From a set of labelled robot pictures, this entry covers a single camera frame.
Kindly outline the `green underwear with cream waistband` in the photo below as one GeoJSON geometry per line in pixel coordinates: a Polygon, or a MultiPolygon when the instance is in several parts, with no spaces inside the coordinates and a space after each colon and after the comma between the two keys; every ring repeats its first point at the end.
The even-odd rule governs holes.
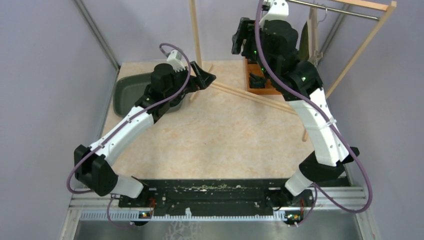
{"type": "Polygon", "coordinates": [[[311,58],[310,53],[310,37],[309,32],[312,27],[312,20],[308,19],[300,33],[300,41],[299,41],[299,48],[298,48],[298,58],[301,61],[309,61],[311,58]]]}

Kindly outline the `beige clip hanger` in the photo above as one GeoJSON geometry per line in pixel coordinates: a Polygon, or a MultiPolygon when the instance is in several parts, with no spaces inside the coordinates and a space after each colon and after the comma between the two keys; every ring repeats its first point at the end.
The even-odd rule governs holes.
{"type": "Polygon", "coordinates": [[[315,67],[318,66],[319,60],[323,58],[323,52],[320,50],[320,40],[319,40],[319,30],[318,26],[320,23],[324,22],[327,18],[327,8],[325,5],[321,5],[324,7],[325,15],[321,20],[318,20],[318,8],[311,6],[309,8],[309,15],[307,19],[307,33],[308,33],[308,61],[312,63],[315,67]]]}

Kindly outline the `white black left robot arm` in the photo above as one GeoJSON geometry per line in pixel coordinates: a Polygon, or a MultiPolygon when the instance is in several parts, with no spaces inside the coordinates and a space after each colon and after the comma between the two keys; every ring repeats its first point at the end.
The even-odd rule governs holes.
{"type": "Polygon", "coordinates": [[[145,130],[153,126],[186,94],[205,90],[216,76],[192,61],[188,68],[174,70],[169,63],[156,65],[147,76],[150,83],[129,113],[111,131],[89,146],[74,150],[71,175],[98,196],[109,194],[130,198],[138,207],[149,203],[150,193],[134,177],[118,175],[112,169],[119,155],[145,130]]]}

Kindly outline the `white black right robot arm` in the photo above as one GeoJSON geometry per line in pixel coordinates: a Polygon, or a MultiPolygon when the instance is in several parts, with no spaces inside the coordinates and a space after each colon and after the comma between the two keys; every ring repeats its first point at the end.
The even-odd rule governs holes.
{"type": "Polygon", "coordinates": [[[336,120],[327,106],[322,79],[311,62],[299,58],[297,40],[298,32],[287,21],[267,20],[255,34],[255,21],[242,17],[231,49],[232,54],[259,64],[295,110],[312,142],[314,151],[284,185],[281,199],[287,206],[295,206],[313,183],[337,179],[345,170],[343,165],[354,161],[352,155],[360,154],[335,134],[336,120]]]}

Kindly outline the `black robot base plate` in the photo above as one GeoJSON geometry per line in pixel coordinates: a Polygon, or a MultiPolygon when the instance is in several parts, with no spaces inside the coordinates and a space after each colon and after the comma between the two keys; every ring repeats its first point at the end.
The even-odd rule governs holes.
{"type": "Polygon", "coordinates": [[[120,208],[147,208],[155,217],[271,216],[284,207],[311,207],[311,189],[291,196],[285,178],[143,179],[137,198],[120,196],[120,208]]]}

